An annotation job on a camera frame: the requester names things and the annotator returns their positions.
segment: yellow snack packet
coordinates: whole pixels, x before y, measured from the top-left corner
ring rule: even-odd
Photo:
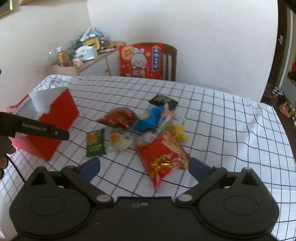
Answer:
[[[184,134],[185,127],[183,125],[175,126],[172,123],[167,124],[165,130],[170,132],[174,137],[175,141],[182,143],[188,140],[189,136]]]

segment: brown candy wrapper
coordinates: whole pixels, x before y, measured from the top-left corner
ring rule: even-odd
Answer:
[[[136,121],[136,114],[126,107],[119,107],[111,110],[104,117],[97,120],[97,122],[113,128],[130,128]]]

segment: white wall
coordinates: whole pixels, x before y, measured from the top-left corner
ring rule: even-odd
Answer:
[[[90,25],[86,0],[39,0],[0,18],[0,110],[46,77],[48,46]]]
[[[127,44],[178,50],[179,82],[260,101],[273,62],[277,0],[88,0],[93,26]]]

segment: white tablecloth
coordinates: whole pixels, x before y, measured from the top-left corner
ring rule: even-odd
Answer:
[[[148,101],[161,93],[178,101],[175,113],[183,118],[189,135],[183,144],[185,151],[209,166],[221,165],[236,172],[243,167],[253,168],[280,208],[272,234],[278,240],[295,237],[295,161],[285,131],[271,106],[182,83],[125,77],[50,75],[35,91],[60,86],[70,89],[79,116],[69,130],[70,139],[59,145],[51,161],[22,150],[11,156],[25,178],[37,166],[43,165],[52,171],[87,161],[86,133],[106,127],[96,122],[98,118],[122,106],[141,113],[149,108]],[[106,142],[110,139],[110,130],[106,128]],[[136,138],[138,133],[131,132],[131,135]],[[115,199],[118,196],[175,198],[197,184],[188,171],[174,169],[155,192],[134,146],[123,152],[107,152],[100,157],[101,170],[91,183]],[[23,183],[11,164],[7,170],[0,188],[10,205]]]

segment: wooden chair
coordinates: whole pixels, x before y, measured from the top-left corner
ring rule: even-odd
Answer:
[[[148,45],[148,46],[154,46],[158,45],[159,43],[138,43],[140,45]],[[168,56],[172,57],[172,74],[171,74],[171,81],[176,81],[176,66],[177,66],[177,49],[171,45],[163,44],[163,73],[162,77],[163,80],[169,80],[168,74],[169,74],[169,59]]]

